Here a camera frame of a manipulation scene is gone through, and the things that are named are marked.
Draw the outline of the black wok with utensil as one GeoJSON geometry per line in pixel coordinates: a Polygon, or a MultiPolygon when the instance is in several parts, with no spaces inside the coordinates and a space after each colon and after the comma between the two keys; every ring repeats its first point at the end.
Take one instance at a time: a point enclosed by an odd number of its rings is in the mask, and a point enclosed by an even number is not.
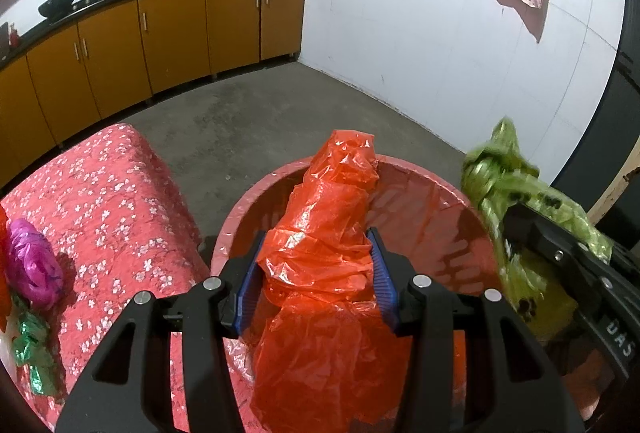
{"type": "Polygon", "coordinates": [[[43,18],[54,19],[68,15],[73,10],[75,0],[46,0],[38,7],[43,18]]]}

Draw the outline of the red plastic basin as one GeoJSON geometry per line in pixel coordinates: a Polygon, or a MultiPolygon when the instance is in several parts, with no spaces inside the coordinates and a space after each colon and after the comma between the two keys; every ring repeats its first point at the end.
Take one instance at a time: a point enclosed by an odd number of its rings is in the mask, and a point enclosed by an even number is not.
{"type": "MultiPolygon", "coordinates": [[[[494,288],[509,303],[498,274],[491,239],[470,201],[448,182],[422,167],[391,156],[377,156],[376,159],[378,182],[369,198],[366,237],[369,229],[376,229],[388,251],[407,257],[417,273],[430,276],[451,292],[480,295],[494,288]]],[[[258,234],[266,237],[268,231],[277,225],[288,205],[288,198],[294,187],[302,182],[311,160],[279,168],[250,188],[232,208],[216,242],[212,258],[214,274],[220,274],[228,260],[242,257],[250,251],[258,234]]],[[[231,380],[243,430],[247,432],[270,432],[252,410],[253,352],[265,321],[276,312],[277,307],[266,300],[261,289],[250,325],[239,338],[229,339],[241,346],[241,354],[230,361],[231,380]]],[[[465,339],[463,332],[458,331],[454,335],[454,428],[450,432],[461,431],[466,398],[465,375],[465,339]]],[[[582,416],[582,407],[576,401],[570,383],[561,375],[560,378],[582,416]]],[[[395,421],[399,405],[389,414],[395,421]]]]}

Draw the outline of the orange lower kitchen cabinets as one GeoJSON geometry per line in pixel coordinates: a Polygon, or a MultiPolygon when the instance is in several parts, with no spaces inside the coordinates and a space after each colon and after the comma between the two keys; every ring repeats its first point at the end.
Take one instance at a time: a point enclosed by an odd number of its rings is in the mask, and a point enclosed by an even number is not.
{"type": "Polygon", "coordinates": [[[305,0],[81,0],[1,58],[1,182],[169,89],[302,47],[305,0]]]}

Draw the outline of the red bottle on counter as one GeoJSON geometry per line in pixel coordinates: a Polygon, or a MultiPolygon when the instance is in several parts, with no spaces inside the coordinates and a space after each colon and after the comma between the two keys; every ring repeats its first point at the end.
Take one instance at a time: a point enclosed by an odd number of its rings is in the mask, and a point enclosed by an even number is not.
{"type": "Polygon", "coordinates": [[[17,29],[13,23],[10,24],[9,45],[10,45],[10,49],[17,49],[21,45],[20,34],[18,34],[17,29]]]}

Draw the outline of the red floral tablecloth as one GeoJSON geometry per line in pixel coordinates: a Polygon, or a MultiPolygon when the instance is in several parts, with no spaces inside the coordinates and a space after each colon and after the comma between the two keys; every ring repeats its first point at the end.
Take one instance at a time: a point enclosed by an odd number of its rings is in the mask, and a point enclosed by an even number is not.
{"type": "Polygon", "coordinates": [[[16,386],[53,429],[86,362],[131,297],[188,291],[209,274],[201,235],[168,166],[128,124],[111,125],[38,168],[6,194],[10,219],[27,219],[58,257],[64,294],[43,313],[58,396],[37,396],[28,371],[16,386]]]}

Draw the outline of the magenta plastic bag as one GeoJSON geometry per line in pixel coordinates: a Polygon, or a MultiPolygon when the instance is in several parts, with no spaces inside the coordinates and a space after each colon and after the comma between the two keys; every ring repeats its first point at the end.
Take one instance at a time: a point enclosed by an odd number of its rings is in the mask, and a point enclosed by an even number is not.
{"type": "Polygon", "coordinates": [[[64,275],[49,240],[27,219],[9,223],[9,285],[35,309],[47,311],[63,294],[64,275]]]}

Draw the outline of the dark green plastic bag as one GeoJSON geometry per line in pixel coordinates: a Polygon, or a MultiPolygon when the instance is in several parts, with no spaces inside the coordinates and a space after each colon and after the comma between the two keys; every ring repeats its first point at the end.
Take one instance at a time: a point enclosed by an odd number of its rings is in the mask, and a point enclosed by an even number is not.
{"type": "Polygon", "coordinates": [[[12,355],[17,367],[27,367],[29,387],[38,396],[57,397],[58,369],[48,347],[50,328],[27,302],[12,295],[16,310],[17,336],[12,340],[12,355]]]}

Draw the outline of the light green plastic bag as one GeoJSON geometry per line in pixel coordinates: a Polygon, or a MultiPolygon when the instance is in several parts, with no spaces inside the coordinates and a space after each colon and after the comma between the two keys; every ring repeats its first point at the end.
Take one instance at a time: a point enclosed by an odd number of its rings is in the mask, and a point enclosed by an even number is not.
{"type": "Polygon", "coordinates": [[[533,335],[548,343],[570,325],[577,303],[554,275],[574,242],[608,265],[613,245],[585,210],[539,178],[521,154],[513,121],[501,119],[462,165],[461,188],[494,247],[504,294],[533,335]]]}

